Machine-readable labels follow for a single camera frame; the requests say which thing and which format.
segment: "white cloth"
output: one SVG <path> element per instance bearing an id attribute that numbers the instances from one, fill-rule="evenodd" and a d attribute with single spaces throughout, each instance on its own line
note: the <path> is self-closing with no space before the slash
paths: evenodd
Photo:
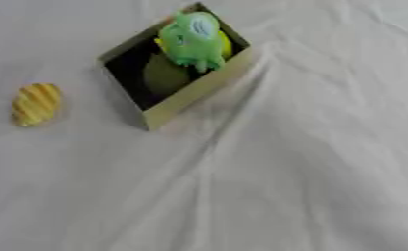
<path id="1" fill-rule="evenodd" d="M 256 64 L 143 131 L 96 57 L 190 3 L 0 0 L 0 251 L 408 251 L 408 0 L 204 1 Z"/>

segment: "box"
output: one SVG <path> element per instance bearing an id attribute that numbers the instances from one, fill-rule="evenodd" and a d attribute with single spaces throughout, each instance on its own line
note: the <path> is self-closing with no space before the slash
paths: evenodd
<path id="1" fill-rule="evenodd" d="M 251 62 L 250 44 L 207 7 L 196 3 L 183 11 L 208 12 L 220 22 L 221 30 L 233 44 L 233 56 L 221 69 L 195 76 L 191 83 L 161 100 L 154 97 L 145 87 L 142 72 L 151 53 L 159 50 L 153 39 L 166 25 L 166 21 L 149 27 L 99 58 L 106 70 L 104 72 L 126 92 L 149 130 L 157 129 L 190 104 L 207 96 L 226 82 L 233 81 L 247 70 Z"/>

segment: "dark green object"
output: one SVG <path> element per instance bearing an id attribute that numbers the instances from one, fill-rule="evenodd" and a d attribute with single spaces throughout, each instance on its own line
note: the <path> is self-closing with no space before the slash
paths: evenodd
<path id="1" fill-rule="evenodd" d="M 175 65 L 163 54 L 151 55 L 144 69 L 144 80 L 152 94 L 159 97 L 169 96 L 190 83 L 187 69 Z"/>

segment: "toy frog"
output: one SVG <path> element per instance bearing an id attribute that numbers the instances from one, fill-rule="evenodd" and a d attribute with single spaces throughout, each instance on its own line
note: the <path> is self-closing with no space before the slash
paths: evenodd
<path id="1" fill-rule="evenodd" d="M 209 13 L 177 13 L 174 21 L 159 32 L 166 55 L 178 65 L 194 65 L 199 73 L 219 69 L 223 41 L 218 20 Z"/>

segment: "yellow striped object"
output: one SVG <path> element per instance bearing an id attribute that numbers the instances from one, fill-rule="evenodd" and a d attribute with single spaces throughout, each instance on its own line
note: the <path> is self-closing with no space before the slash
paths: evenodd
<path id="1" fill-rule="evenodd" d="M 53 118 L 61 104 L 61 91 L 51 83 L 24 86 L 12 102 L 17 126 L 37 126 Z"/>

